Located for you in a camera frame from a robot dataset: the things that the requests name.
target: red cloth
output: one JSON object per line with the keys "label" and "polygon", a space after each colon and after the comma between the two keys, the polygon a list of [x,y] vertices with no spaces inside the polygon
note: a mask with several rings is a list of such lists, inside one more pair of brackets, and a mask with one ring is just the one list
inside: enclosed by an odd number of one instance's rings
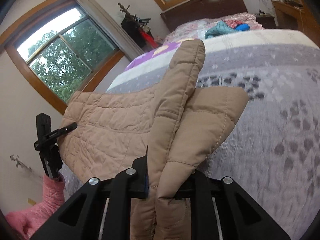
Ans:
{"label": "red cloth", "polygon": [[10,212],[5,216],[9,225],[20,233],[24,239],[30,237],[58,210],[64,203],[64,177],[60,181],[43,176],[42,202],[26,210]]}
{"label": "red cloth", "polygon": [[158,48],[159,45],[155,42],[155,40],[150,36],[148,35],[147,33],[145,33],[144,31],[142,30],[139,30],[140,31],[140,34],[141,36],[154,48]]}
{"label": "red cloth", "polygon": [[235,29],[238,25],[240,24],[244,24],[244,22],[242,21],[238,21],[238,20],[223,20],[230,28]]}

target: headboard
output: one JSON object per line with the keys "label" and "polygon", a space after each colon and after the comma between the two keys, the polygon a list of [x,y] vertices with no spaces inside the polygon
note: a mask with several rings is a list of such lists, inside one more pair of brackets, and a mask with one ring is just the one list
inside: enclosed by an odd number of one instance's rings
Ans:
{"label": "headboard", "polygon": [[179,25],[203,18],[219,18],[247,12],[243,0],[190,0],[173,7],[161,15],[170,32]]}

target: metal bolt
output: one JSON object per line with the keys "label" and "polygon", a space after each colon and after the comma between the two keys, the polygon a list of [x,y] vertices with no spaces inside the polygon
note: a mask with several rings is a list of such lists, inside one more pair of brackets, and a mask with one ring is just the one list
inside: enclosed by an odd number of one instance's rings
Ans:
{"label": "metal bolt", "polygon": [[225,184],[231,184],[233,182],[233,180],[230,177],[224,177],[223,178],[223,182]]}
{"label": "metal bolt", "polygon": [[99,182],[99,179],[98,179],[98,178],[91,178],[91,179],[89,179],[89,184],[90,184],[90,185],[96,185],[96,184],[98,184],[98,182]]}
{"label": "metal bolt", "polygon": [[136,173],[136,170],[134,168],[129,168],[125,171],[128,175],[133,175]]}

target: pink floral bedding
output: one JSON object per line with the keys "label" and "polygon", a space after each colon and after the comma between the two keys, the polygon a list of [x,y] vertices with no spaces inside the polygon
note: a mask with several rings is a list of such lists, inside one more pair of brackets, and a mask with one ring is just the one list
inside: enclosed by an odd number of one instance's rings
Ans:
{"label": "pink floral bedding", "polygon": [[212,27],[221,21],[221,20],[238,20],[244,23],[247,23],[250,27],[250,30],[263,30],[261,24],[257,23],[256,17],[254,14],[250,13],[238,13],[234,15],[228,15],[217,19],[201,19],[192,22],[188,22],[180,25],[176,28],[175,31],[170,33],[165,39],[164,44],[169,42],[176,42],[181,39],[194,38],[204,40],[204,35]]}

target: quilted jacket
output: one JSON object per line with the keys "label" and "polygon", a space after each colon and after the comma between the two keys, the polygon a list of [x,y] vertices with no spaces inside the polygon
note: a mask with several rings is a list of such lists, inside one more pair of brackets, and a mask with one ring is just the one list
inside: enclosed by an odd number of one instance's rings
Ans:
{"label": "quilted jacket", "polygon": [[149,197],[132,200],[131,239],[191,239],[188,200],[172,199],[194,169],[227,138],[248,96],[241,88],[196,88],[202,41],[184,41],[163,79],[128,94],[76,92],[61,126],[78,128],[58,143],[63,161],[86,182],[113,178],[144,156]]}

